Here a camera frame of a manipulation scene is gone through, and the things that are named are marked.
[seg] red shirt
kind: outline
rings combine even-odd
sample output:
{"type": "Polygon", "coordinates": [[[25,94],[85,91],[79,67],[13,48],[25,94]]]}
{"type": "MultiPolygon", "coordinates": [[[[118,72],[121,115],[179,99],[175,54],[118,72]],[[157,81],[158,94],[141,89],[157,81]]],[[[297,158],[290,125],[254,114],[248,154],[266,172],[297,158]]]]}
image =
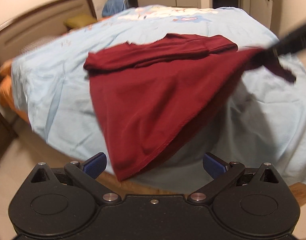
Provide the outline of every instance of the red shirt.
{"type": "MultiPolygon", "coordinates": [[[[117,179],[176,153],[215,116],[244,70],[263,64],[263,51],[237,52],[220,35],[167,34],[151,44],[89,53],[84,68],[117,179]]],[[[266,67],[294,81],[278,61],[266,67]]]]}

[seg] wooden headboard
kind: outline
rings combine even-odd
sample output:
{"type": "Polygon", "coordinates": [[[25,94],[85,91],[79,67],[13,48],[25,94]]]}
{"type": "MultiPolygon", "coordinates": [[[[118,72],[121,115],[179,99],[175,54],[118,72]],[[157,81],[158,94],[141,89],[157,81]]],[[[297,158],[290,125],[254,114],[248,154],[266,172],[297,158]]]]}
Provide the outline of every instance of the wooden headboard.
{"type": "Polygon", "coordinates": [[[96,18],[92,0],[56,0],[3,23],[0,25],[0,66],[18,56],[30,42],[67,32],[64,20],[81,13],[96,18]]]}

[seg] metal screw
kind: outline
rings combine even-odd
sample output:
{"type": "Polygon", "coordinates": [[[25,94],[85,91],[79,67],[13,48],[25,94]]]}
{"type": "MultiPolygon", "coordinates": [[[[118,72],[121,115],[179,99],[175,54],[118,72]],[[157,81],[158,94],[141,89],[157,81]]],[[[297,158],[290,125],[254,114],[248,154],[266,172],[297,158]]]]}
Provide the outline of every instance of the metal screw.
{"type": "Polygon", "coordinates": [[[155,204],[158,204],[159,201],[158,201],[158,199],[151,199],[151,203],[155,205],[155,204]]]}
{"type": "Polygon", "coordinates": [[[116,193],[106,193],[103,195],[103,199],[106,201],[115,201],[118,199],[118,195],[116,193]]]}
{"type": "Polygon", "coordinates": [[[195,192],[191,195],[191,199],[195,201],[201,201],[206,199],[206,195],[204,193],[195,192]]]}

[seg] floor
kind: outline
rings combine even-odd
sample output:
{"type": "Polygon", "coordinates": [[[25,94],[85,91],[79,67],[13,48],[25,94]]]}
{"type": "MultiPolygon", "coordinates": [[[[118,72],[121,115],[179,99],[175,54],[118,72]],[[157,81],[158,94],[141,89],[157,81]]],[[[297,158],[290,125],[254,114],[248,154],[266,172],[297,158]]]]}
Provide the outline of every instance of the floor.
{"type": "MultiPolygon", "coordinates": [[[[20,121],[16,130],[19,138],[13,141],[0,160],[0,240],[10,240],[15,236],[7,214],[8,205],[35,164],[44,161],[51,167],[60,167],[70,161],[67,156],[47,146],[27,124],[20,121]]],[[[294,235],[306,240],[306,204],[301,207],[294,235]]]]}

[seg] light blue bedsheet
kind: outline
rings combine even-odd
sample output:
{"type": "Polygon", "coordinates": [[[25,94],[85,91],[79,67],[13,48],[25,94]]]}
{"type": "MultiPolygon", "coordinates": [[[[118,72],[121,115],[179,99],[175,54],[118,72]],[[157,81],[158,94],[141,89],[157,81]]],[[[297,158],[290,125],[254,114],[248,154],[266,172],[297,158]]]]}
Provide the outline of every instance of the light blue bedsheet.
{"type": "MultiPolygon", "coordinates": [[[[107,154],[83,70],[87,54],[126,41],[154,42],[166,33],[220,34],[240,49],[278,41],[241,9],[132,8],[17,57],[12,64],[15,105],[28,112],[33,131],[59,151],[82,160],[107,154]]],[[[306,183],[306,71],[297,57],[280,61],[296,74],[295,85],[263,67],[248,71],[218,119],[170,160],[134,180],[194,191],[210,181],[201,159],[211,151],[248,167],[271,162],[288,184],[306,183]]],[[[114,173],[109,160],[106,171],[114,173]]]]}

